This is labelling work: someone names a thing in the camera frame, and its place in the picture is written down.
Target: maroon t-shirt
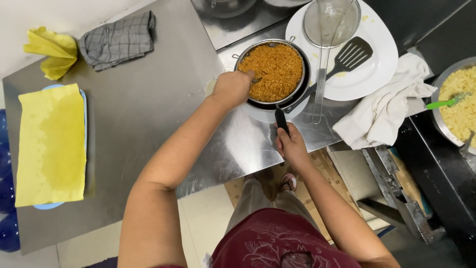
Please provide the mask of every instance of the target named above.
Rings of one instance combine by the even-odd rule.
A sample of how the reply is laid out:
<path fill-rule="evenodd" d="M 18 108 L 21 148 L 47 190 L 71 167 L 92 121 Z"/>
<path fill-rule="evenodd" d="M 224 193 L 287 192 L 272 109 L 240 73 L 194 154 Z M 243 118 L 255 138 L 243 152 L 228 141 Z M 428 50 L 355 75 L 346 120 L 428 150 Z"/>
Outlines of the maroon t-shirt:
<path fill-rule="evenodd" d="M 212 258 L 214 268 L 360 267 L 302 216 L 276 208 L 243 219 L 222 238 Z"/>

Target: pants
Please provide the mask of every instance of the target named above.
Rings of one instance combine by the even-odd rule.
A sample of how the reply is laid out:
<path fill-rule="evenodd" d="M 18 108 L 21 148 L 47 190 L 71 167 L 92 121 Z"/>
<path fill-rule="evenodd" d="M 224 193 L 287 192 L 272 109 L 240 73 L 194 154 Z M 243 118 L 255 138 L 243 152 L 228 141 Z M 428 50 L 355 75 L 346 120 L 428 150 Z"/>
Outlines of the pants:
<path fill-rule="evenodd" d="M 240 223 L 244 218 L 246 218 L 251 213 L 267 207 L 275 207 L 283 209 L 289 213 L 301 215 L 306 220 L 308 220 L 318 231 L 316 222 L 312 218 L 309 211 L 306 209 L 304 204 L 296 197 L 296 194 L 293 191 L 284 191 L 279 193 L 276 196 L 276 199 L 273 203 L 266 198 L 263 193 L 263 188 L 261 183 L 256 179 L 249 179 L 245 182 L 243 186 L 243 194 L 241 199 L 238 202 L 233 215 L 231 215 L 230 222 L 228 223 L 227 233 L 235 225 Z"/>

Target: person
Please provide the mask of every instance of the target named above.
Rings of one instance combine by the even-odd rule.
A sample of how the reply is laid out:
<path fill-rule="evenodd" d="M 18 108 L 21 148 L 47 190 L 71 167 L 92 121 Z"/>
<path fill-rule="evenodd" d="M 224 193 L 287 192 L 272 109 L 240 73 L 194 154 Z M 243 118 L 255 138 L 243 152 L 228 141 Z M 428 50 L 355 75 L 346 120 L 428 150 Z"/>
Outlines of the person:
<path fill-rule="evenodd" d="M 232 109 L 248 99 L 254 72 L 221 74 L 198 109 L 160 147 L 129 194 L 119 246 L 119 268 L 187 267 L 175 188 Z M 292 175 L 283 178 L 274 205 L 259 182 L 245 178 L 243 196 L 211 267 L 397 268 L 399 264 L 365 221 L 312 165 L 304 140 L 288 123 L 278 128 L 280 155 L 297 171 L 337 248 L 329 245 L 296 198 Z"/>

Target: foot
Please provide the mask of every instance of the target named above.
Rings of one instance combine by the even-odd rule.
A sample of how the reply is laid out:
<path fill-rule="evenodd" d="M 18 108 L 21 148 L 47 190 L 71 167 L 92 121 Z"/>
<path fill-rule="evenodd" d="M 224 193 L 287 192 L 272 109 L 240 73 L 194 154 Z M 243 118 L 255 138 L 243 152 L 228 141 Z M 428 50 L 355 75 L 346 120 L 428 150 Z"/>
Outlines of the foot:
<path fill-rule="evenodd" d="M 254 173 L 251 173 L 249 175 L 245 176 L 245 179 L 243 180 L 244 182 L 247 182 L 249 179 L 256 179 L 256 176 Z"/>
<path fill-rule="evenodd" d="M 294 177 L 294 175 L 292 175 L 291 173 L 286 173 L 281 179 L 281 187 L 279 189 L 279 192 L 284 192 L 284 191 L 296 192 L 296 186 L 297 186 L 296 177 Z"/>

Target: white towel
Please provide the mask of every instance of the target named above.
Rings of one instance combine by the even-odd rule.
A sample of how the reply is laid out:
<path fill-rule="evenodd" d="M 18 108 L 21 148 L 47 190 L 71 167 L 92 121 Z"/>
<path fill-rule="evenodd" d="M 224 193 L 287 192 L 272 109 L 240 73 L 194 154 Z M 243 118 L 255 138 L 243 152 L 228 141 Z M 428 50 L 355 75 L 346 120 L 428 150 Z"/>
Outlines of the white towel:
<path fill-rule="evenodd" d="M 393 145 L 408 112 L 407 97 L 429 97 L 436 87 L 424 84 L 428 64 L 408 53 L 398 59 L 392 79 L 363 98 L 333 127 L 352 150 L 381 144 Z"/>

